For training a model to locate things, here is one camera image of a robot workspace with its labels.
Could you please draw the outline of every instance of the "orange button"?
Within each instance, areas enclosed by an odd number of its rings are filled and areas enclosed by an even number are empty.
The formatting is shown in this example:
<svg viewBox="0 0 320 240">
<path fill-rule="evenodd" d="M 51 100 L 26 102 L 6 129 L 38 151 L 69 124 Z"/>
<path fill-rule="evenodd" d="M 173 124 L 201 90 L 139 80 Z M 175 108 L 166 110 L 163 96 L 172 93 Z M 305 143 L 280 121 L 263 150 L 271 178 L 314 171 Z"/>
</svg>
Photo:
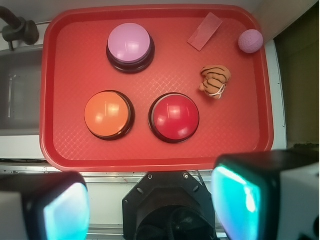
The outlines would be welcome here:
<svg viewBox="0 0 320 240">
<path fill-rule="evenodd" d="M 84 119 L 94 135 L 114 140 L 125 135 L 132 127 L 134 109 L 124 94 L 104 91 L 89 100 L 85 107 Z"/>
</svg>

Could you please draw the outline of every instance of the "tiger toy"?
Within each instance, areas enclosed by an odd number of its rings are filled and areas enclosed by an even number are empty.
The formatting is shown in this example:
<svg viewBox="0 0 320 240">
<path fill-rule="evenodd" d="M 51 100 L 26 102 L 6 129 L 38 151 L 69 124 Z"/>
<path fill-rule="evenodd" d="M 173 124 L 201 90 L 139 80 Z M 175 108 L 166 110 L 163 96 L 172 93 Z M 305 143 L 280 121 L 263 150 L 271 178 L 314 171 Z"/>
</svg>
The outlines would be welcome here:
<svg viewBox="0 0 320 240">
<path fill-rule="evenodd" d="M 229 69 L 221 65 L 209 65 L 202 68 L 201 75 L 204 76 L 204 81 L 200 84 L 199 90 L 219 100 L 231 78 Z"/>
</svg>

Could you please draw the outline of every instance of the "button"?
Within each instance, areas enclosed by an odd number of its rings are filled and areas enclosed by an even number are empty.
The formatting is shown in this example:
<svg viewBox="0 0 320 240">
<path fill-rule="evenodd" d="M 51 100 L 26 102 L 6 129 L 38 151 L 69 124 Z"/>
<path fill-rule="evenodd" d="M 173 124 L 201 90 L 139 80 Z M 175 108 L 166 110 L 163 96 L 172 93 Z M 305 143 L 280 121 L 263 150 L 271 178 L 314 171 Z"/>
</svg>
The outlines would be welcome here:
<svg viewBox="0 0 320 240">
<path fill-rule="evenodd" d="M 159 97 L 149 111 L 152 132 L 167 143 L 181 143 L 192 137 L 199 125 L 196 104 L 180 93 Z"/>
<path fill-rule="evenodd" d="M 117 70 L 137 73 L 152 63 L 155 56 L 155 43 L 142 26 L 136 23 L 125 23 L 111 32 L 106 54 Z"/>
<path fill-rule="evenodd" d="M 85 107 L 85 123 L 98 138 L 116 140 L 126 135 L 135 121 L 134 106 L 117 91 L 103 91 L 93 96 Z"/>
</svg>

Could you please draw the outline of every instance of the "tray rim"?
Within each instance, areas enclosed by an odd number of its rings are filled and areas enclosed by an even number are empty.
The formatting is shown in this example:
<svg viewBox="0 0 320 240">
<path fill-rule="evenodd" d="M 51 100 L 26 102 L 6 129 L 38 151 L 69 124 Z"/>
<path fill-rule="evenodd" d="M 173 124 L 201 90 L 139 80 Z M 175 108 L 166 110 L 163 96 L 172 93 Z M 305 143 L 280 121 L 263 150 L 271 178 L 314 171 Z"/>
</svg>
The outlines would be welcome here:
<svg viewBox="0 0 320 240">
<path fill-rule="evenodd" d="M 53 112 L 53 109 L 46 108 L 46 105 L 49 102 L 49 98 L 53 99 L 54 91 L 51 92 L 48 90 L 48 76 L 54 76 L 54 67 L 49 67 L 49 52 L 52 51 L 51 42 L 52 36 L 59 29 L 62 30 L 63 20 L 70 16 L 74 15 L 87 15 L 87 14 L 106 14 L 106 13 L 116 13 L 116 12 L 136 12 L 136 11 L 191 11 L 194 13 L 201 13 L 202 15 L 194 16 L 195 18 L 204 18 L 204 13 L 214 13 L 227 11 L 237 14 L 237 17 L 243 18 L 246 20 L 246 24 L 252 26 L 252 28 L 261 31 L 261 28 L 256 21 L 256 19 L 246 10 L 232 5 L 216 5 L 216 4 L 150 4 L 150 5 L 131 5 L 131 6 L 108 6 L 108 7 L 94 7 L 94 8 L 82 8 L 82 9 L 73 9 L 68 10 L 60 15 L 58 15 L 48 26 L 43 43 L 43 55 L 42 55 L 42 76 L 41 76 L 41 101 L 40 101 L 40 147 L 45 159 L 54 167 L 61 171 L 78 171 L 78 172 L 167 172 L 167 171 L 186 171 L 186 170 L 211 170 L 214 168 L 215 157 L 196 157 L 196 158 L 175 158 L 176 164 L 171 164 L 172 159 L 130 159 L 130 164 L 119 165 L 119 161 L 122 160 L 68 160 L 63 158 L 57 150 L 52 146 L 46 144 L 47 138 L 53 138 L 53 127 L 50 129 L 48 124 L 46 124 L 46 119 L 50 117 L 50 110 Z M 259 114 L 259 123 L 267 122 L 267 132 L 268 138 L 263 143 L 259 142 L 253 152 L 256 152 L 259 145 L 263 145 L 263 151 L 268 151 L 272 148 L 274 141 L 274 123 L 273 123 L 273 112 L 272 112 L 272 103 L 271 103 L 271 92 L 270 92 L 270 83 L 269 83 L 269 73 L 267 66 L 267 59 L 265 49 L 262 48 L 259 53 L 255 54 L 255 58 L 259 58 L 262 63 L 262 74 L 264 75 L 264 105 L 265 110 L 263 111 L 263 117 Z"/>
</svg>

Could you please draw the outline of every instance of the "red button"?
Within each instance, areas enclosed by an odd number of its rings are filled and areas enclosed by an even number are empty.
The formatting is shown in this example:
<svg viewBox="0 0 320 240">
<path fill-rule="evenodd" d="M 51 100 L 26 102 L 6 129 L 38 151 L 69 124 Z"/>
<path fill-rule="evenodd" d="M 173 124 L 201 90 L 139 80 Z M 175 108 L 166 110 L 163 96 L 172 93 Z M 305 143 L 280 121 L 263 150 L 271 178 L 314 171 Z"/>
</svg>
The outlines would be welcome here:
<svg viewBox="0 0 320 240">
<path fill-rule="evenodd" d="M 179 93 L 159 97 L 149 112 L 149 125 L 153 133 L 167 143 L 180 143 L 192 137 L 199 119 L 196 104 Z"/>
</svg>

